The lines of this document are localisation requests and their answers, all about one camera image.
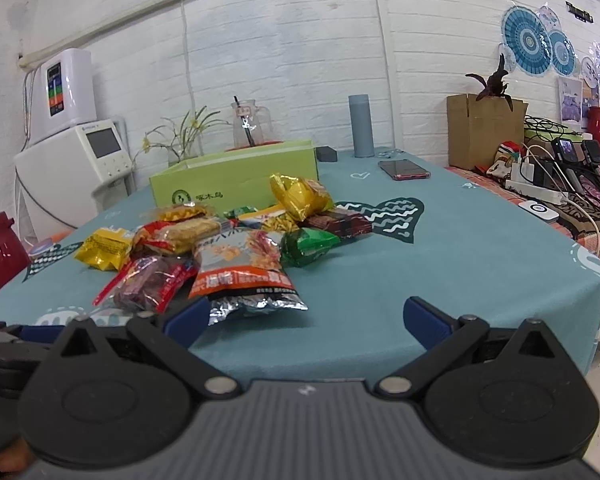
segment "blue paper fan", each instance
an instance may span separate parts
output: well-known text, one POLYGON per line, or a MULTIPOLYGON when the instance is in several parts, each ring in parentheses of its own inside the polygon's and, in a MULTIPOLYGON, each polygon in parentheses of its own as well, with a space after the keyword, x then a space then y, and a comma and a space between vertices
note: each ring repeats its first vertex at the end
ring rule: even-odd
POLYGON ((552 63, 562 75, 571 75, 576 70, 576 52, 569 38, 561 30, 552 30, 549 33, 551 48, 554 51, 552 63))
POLYGON ((549 35, 531 9, 514 6, 505 12, 502 37, 516 56, 518 65, 526 73, 541 75, 551 66, 549 35))

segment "power strip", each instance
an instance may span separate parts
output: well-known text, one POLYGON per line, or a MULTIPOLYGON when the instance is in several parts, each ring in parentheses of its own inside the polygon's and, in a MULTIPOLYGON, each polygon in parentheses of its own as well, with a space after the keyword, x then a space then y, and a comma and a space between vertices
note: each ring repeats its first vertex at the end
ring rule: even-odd
POLYGON ((537 198, 543 202, 549 202, 556 205, 565 204, 567 202, 564 198, 563 192, 547 189, 545 187, 533 186, 528 182, 514 182, 512 180, 506 180, 504 187, 511 191, 515 191, 516 193, 520 193, 520 195, 537 198))

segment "glass pitcher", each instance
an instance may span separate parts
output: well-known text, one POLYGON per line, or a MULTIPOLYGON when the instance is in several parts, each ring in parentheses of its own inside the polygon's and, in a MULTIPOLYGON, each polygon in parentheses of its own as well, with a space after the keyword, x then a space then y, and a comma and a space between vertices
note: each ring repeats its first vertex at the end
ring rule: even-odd
POLYGON ((271 113, 264 106, 256 106, 255 99, 231 103, 234 112, 234 148, 248 148, 271 139, 271 113))

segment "paper fan decoration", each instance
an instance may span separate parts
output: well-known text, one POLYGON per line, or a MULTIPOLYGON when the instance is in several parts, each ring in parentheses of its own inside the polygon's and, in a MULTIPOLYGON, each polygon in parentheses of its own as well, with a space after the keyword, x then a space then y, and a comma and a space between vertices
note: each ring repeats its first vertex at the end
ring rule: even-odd
POLYGON ((500 59, 500 54, 504 56, 504 70, 511 73, 516 69, 516 55, 513 53, 513 50, 501 43, 498 45, 498 59, 500 59))
POLYGON ((553 12, 549 6, 545 5, 538 9, 538 18, 540 18, 540 21, 547 32, 551 32, 552 30, 562 30, 558 15, 553 12))
POLYGON ((526 7, 511 7, 502 19, 504 43, 529 75, 541 75, 551 66, 549 35, 536 14, 526 7))
POLYGON ((554 51, 554 68, 562 75, 573 74, 576 70, 576 52, 569 38, 561 30, 552 30, 549 32, 549 40, 554 51))

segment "white machine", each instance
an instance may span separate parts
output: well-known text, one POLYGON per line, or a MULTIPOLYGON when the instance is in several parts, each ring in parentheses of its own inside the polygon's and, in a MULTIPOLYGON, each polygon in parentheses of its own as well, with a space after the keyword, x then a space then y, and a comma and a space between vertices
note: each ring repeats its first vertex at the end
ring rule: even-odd
POLYGON ((91 52, 69 48, 43 63, 34 81, 29 144, 97 118, 91 52))
POLYGON ((113 121, 107 120, 73 126, 16 155, 38 240, 80 227, 127 196, 124 177, 132 162, 122 146, 113 121))

